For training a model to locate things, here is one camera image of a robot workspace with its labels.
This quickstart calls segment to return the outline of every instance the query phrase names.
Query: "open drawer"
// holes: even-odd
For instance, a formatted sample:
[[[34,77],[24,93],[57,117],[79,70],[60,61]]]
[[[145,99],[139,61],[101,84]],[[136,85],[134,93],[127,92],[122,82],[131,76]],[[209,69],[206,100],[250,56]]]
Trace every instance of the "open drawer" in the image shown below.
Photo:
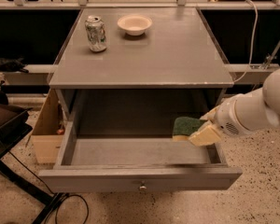
[[[59,156],[39,176],[55,192],[227,189],[241,175],[219,144],[173,142],[177,117],[208,110],[191,89],[78,90]]]

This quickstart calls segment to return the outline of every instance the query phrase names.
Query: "speckled floor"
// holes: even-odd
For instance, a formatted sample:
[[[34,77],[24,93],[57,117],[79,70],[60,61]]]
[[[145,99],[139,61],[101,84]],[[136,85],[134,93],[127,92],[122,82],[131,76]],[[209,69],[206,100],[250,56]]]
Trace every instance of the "speckled floor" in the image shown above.
[[[31,111],[34,125],[38,111]],[[226,137],[221,145],[229,166],[243,169],[242,176],[225,191],[172,193],[82,193],[90,224],[223,224],[280,223],[280,130],[264,130],[242,138]],[[36,163],[28,136],[12,152],[32,171],[48,169]],[[19,175],[46,190],[12,156],[4,162]],[[43,204],[0,176],[0,224],[32,223]],[[58,223],[83,223],[86,209],[76,197],[60,209]],[[54,223],[52,216],[48,223]]]

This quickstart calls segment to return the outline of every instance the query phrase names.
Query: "green sponge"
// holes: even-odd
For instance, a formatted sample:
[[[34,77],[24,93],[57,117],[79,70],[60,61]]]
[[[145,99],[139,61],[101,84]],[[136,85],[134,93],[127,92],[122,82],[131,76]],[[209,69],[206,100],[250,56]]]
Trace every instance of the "green sponge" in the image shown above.
[[[191,117],[179,117],[175,120],[173,139],[175,141],[187,140],[189,136],[199,130],[207,120]]]

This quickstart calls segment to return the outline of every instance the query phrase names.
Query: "cabinet top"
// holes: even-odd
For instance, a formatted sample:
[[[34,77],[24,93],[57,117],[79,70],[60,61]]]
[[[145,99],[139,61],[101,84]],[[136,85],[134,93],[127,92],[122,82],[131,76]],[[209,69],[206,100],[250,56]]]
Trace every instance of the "cabinet top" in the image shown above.
[[[140,36],[117,26],[143,14],[152,26]],[[107,49],[94,53],[85,20],[100,16]],[[196,8],[84,8],[50,86],[54,89],[226,88],[233,85]]]

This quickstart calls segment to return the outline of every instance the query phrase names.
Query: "black cable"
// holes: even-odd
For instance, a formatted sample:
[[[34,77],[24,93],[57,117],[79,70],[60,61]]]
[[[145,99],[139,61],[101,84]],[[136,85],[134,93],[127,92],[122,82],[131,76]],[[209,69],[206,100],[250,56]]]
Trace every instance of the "black cable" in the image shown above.
[[[39,177],[37,176],[34,172],[32,172],[25,164],[23,164],[11,151],[8,152],[16,161],[18,161],[28,172],[30,172],[34,177],[36,177],[39,181],[41,181],[46,188],[49,190],[51,194],[55,194],[49,186]]]
[[[27,171],[29,171],[33,176],[35,176],[39,181],[41,181],[45,186],[46,188],[49,190],[50,193],[54,194],[54,192],[48,187],[48,185],[41,179],[39,178],[34,172],[32,172],[25,164],[23,164],[11,151],[8,152],[16,161],[18,161]],[[83,224],[86,223],[88,217],[89,217],[89,214],[90,214],[90,208],[86,202],[86,200],[81,196],[81,195],[78,195],[78,194],[64,194],[64,196],[59,200],[58,202],[58,205],[57,205],[57,208],[56,208],[56,215],[55,215],[55,224],[58,224],[58,221],[57,221],[57,216],[58,216],[58,212],[59,212],[59,209],[61,207],[61,205],[63,204],[63,202],[71,197],[78,197],[80,198],[84,204],[86,205],[86,217],[85,217],[85,220],[83,221]],[[46,217],[46,220],[45,220],[45,224],[47,223],[49,217],[51,216],[51,214],[53,213],[54,210],[52,210]]]
[[[86,224],[86,221],[88,220],[88,217],[89,217],[89,214],[90,214],[90,208],[89,208],[89,206],[88,206],[88,204],[87,204],[87,202],[86,202],[86,200],[81,196],[81,195],[78,195],[78,194],[69,194],[69,193],[66,193],[66,194],[64,194],[64,196],[60,199],[60,201],[58,202],[58,206],[57,206],[57,208],[56,208],[56,214],[55,214],[55,224],[58,224],[58,212],[59,212],[59,209],[60,209],[60,207],[62,206],[62,204],[67,200],[67,199],[69,199],[69,198],[72,198],[72,197],[78,197],[78,198],[80,198],[83,202],[84,202],[84,204],[85,204],[85,206],[86,206],[86,216],[85,216],[85,219],[84,219],[84,221],[83,221],[83,224]],[[45,224],[47,224],[47,222],[48,222],[48,220],[49,220],[49,217],[51,216],[51,214],[54,212],[54,210],[52,210],[48,215],[47,215],[47,217],[46,217],[46,219],[45,219]]]

